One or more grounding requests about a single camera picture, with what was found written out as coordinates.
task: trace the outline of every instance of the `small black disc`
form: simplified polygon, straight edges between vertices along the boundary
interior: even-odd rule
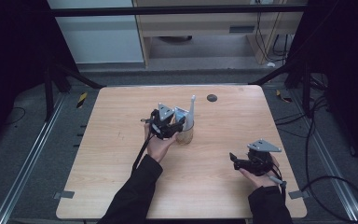
[[[217,101],[217,96],[214,95],[214,94],[209,94],[206,99],[209,101],[209,102],[215,102]]]

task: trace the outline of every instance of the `black pole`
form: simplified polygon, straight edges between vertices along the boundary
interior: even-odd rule
[[[301,12],[318,9],[321,6],[307,4],[292,5],[245,5],[245,6],[179,6],[179,7],[103,7],[103,8],[65,8],[51,10],[32,10],[40,16],[87,17],[87,16],[130,16],[162,14],[207,14],[207,13],[256,13],[256,12]]]
[[[279,68],[275,69],[274,71],[272,71],[271,73],[269,73],[268,75],[261,77],[260,79],[254,81],[254,82],[249,82],[248,84],[249,85],[257,85],[257,86],[264,85],[266,82],[272,80],[273,78],[279,76],[280,74],[287,73],[287,72],[291,71],[295,66],[297,66],[298,62],[299,62],[298,60],[288,61],[284,66],[279,67]]]
[[[302,107],[307,117],[310,118],[310,65],[304,62]]]
[[[43,78],[45,81],[45,95],[46,95],[46,118],[45,121],[48,121],[54,111],[54,100],[53,100],[53,89],[51,84],[51,77],[49,73],[49,67],[45,68]]]
[[[84,84],[86,84],[86,85],[92,87],[93,89],[101,89],[101,88],[105,87],[104,85],[100,85],[100,84],[98,84],[98,83],[96,83],[96,82],[93,82],[93,81],[89,80],[89,79],[86,78],[86,77],[81,76],[81,75],[78,74],[77,72],[74,72],[74,71],[72,71],[71,69],[69,69],[69,68],[67,68],[67,67],[65,67],[65,66],[63,66],[63,65],[61,65],[61,64],[58,64],[58,63],[57,63],[57,64],[55,64],[55,67],[56,67],[57,69],[60,69],[61,71],[63,71],[65,74],[67,74],[67,75],[69,75],[69,76],[71,76],[71,77],[74,77],[74,78],[76,78],[77,80],[83,82]]]

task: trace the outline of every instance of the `person's left hand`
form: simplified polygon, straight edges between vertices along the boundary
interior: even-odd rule
[[[275,157],[272,155],[271,155],[271,157],[272,157],[272,161],[274,162],[275,166],[279,167],[279,163],[275,159]],[[240,172],[241,172],[241,174],[243,174],[243,176],[245,176],[247,179],[249,179],[251,181],[253,189],[258,189],[260,187],[278,186],[277,183],[275,183],[274,181],[272,181],[269,178],[270,176],[276,177],[272,171],[269,171],[265,175],[261,175],[261,176],[256,176],[254,174],[251,174],[249,171],[247,171],[243,168],[240,168]]]
[[[145,124],[145,140],[149,134],[149,126],[150,124]],[[147,145],[147,154],[155,161],[161,162],[167,154],[168,148],[176,141],[177,134],[175,133],[171,138],[166,140],[159,139],[156,136],[152,137]]]

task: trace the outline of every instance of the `black cable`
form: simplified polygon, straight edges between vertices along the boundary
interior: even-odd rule
[[[5,123],[5,125],[14,124],[14,123],[20,121],[22,118],[24,118],[24,116],[25,116],[25,114],[26,114],[25,109],[22,108],[22,107],[17,107],[17,106],[16,106],[16,107],[13,107],[13,109],[20,109],[20,110],[22,110],[23,113],[22,113],[22,115],[21,115],[21,117],[20,117],[19,119],[16,119],[16,120],[11,121],[11,122],[8,122],[8,123]]]
[[[344,179],[344,178],[341,178],[341,177],[338,177],[338,176],[334,176],[334,175],[323,175],[323,176],[319,176],[315,179],[313,179],[312,181],[310,181],[309,183],[307,183],[306,186],[304,186],[301,191],[304,191],[305,189],[307,188],[310,188],[310,186],[320,180],[323,180],[323,179],[337,179],[337,180],[340,180],[342,182],[345,182],[347,183],[351,188],[355,189],[358,193],[358,188],[350,181]],[[337,214],[335,214],[334,212],[332,212],[330,209],[328,209],[326,206],[324,206],[319,200],[317,200],[317,198],[315,198],[315,201],[317,204],[319,204],[324,210],[326,210],[328,213],[330,213],[330,215],[342,220],[342,221],[346,221],[346,222],[350,222],[350,223],[358,223],[358,220],[350,220],[350,219],[347,219],[345,217],[341,217]]]
[[[285,125],[285,124],[289,124],[289,123],[293,123],[293,122],[295,122],[295,121],[297,121],[297,120],[299,120],[299,119],[302,119],[302,118],[304,118],[304,117],[306,117],[307,115],[305,115],[305,114],[303,114],[303,115],[301,115],[300,117],[297,117],[297,118],[295,118],[295,119],[291,119],[291,120],[289,120],[289,121],[286,121],[286,122],[282,122],[282,123],[276,123],[275,125]]]
[[[147,136],[147,138],[146,138],[144,144],[142,145],[141,150],[139,151],[138,156],[136,157],[135,162],[134,162],[133,165],[132,165],[131,174],[133,174],[133,172],[135,172],[136,167],[137,167],[138,164],[139,164],[139,161],[141,160],[142,156],[144,155],[144,152],[145,152],[145,150],[146,150],[146,148],[147,148],[147,145],[149,145],[150,139],[152,139],[152,138],[155,136],[155,135],[151,135],[151,132],[150,132],[151,127],[152,127],[152,126],[150,125],[150,126],[149,126],[149,134],[148,134],[148,136]]]
[[[278,52],[281,52],[280,50],[279,51],[277,51],[277,50],[275,50],[275,46],[276,46],[276,44],[277,44],[277,42],[278,42],[278,39],[279,39],[279,35],[277,35],[277,37],[275,37],[275,41],[274,41],[274,45],[272,46],[272,52],[276,55],[276,56],[282,56],[281,54],[279,54]]]
[[[279,186],[281,187],[281,195],[282,195],[283,201],[286,202],[286,181],[283,181],[282,173],[281,173],[281,170],[279,169],[279,167],[275,163],[272,163],[272,164],[278,170],[278,172],[277,172],[276,170],[271,169],[272,173],[274,173],[278,177],[278,179],[282,181],[282,183]]]
[[[146,139],[144,141],[144,144],[141,147],[141,150],[138,153],[138,156],[136,157],[135,162],[132,165],[131,175],[133,174],[133,172],[135,172],[136,167],[139,164],[139,161],[141,160],[142,156],[144,155],[144,152],[145,152],[145,150],[147,148],[147,145],[149,145],[150,139],[152,139],[155,136],[154,134],[152,134],[152,123],[151,122],[153,120],[153,116],[154,116],[154,111],[150,114],[149,132],[148,132],[147,137],[146,137]]]
[[[283,117],[283,118],[280,118],[280,119],[275,119],[274,121],[276,122],[276,121],[281,120],[281,119],[289,119],[289,118],[297,116],[297,115],[304,115],[304,114],[303,113],[297,113],[297,114],[289,115],[289,116],[286,116],[286,117]]]
[[[277,128],[279,131],[282,131],[282,132],[285,132],[285,133],[289,133],[293,136],[296,136],[296,137],[300,137],[300,138],[307,138],[307,136],[302,136],[302,135],[299,135],[299,134],[296,134],[296,133],[291,133],[289,131],[286,131],[285,129],[280,129],[280,128]]]
[[[255,1],[258,5],[261,4],[260,0],[256,0]],[[271,59],[269,56],[268,56],[268,52],[267,52],[267,48],[266,48],[266,44],[264,42],[264,39],[263,39],[263,35],[261,34],[261,30],[260,30],[260,20],[261,20],[261,12],[257,12],[257,24],[256,24],[256,30],[255,30],[255,43],[257,44],[258,48],[261,50],[261,53],[263,54],[263,58],[267,61],[267,62],[270,62],[270,63],[276,63],[276,62],[279,62],[281,61],[282,59],[278,59],[278,60],[275,60],[275,59]],[[263,48],[261,48],[259,42],[258,42],[258,39],[257,39],[257,36],[258,34],[260,34],[260,37],[261,37],[261,42],[263,44]]]

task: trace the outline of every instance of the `table surface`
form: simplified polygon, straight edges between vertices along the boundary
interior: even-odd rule
[[[209,102],[207,96],[217,96]],[[75,193],[61,198],[57,217],[100,218],[131,173],[144,142],[144,124],[158,103],[190,108],[196,95],[194,138],[174,143],[161,166],[148,218],[249,218],[252,186],[233,169],[228,153],[247,159],[247,144],[265,139],[273,152],[287,191],[298,185],[285,154],[263,90],[259,86],[111,87],[100,90],[89,124],[65,186]],[[304,217],[302,199],[286,205],[292,217]]]

